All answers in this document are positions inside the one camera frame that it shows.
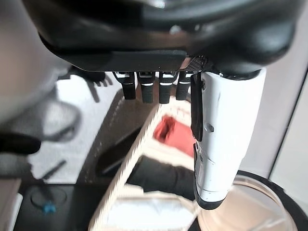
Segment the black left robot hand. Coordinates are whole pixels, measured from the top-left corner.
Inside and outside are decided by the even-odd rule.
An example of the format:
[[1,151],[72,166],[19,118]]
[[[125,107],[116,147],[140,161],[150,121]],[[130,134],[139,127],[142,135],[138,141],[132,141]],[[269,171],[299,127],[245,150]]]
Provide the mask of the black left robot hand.
[[158,72],[162,102],[167,72],[191,71],[194,194],[218,208],[246,154],[261,101],[265,67],[294,39],[303,0],[25,0],[43,44],[75,67]]

